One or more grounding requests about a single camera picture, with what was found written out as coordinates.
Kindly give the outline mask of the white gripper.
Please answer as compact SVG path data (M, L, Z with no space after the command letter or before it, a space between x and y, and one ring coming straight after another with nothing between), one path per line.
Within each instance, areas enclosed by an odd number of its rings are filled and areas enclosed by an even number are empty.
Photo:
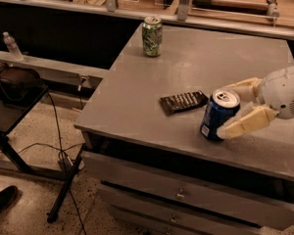
M252 107L240 110L217 129L220 139L232 139L238 136L268 127L275 119L294 118L294 67L276 70L265 78L248 78L226 86L238 94L241 101L255 102L269 106Z

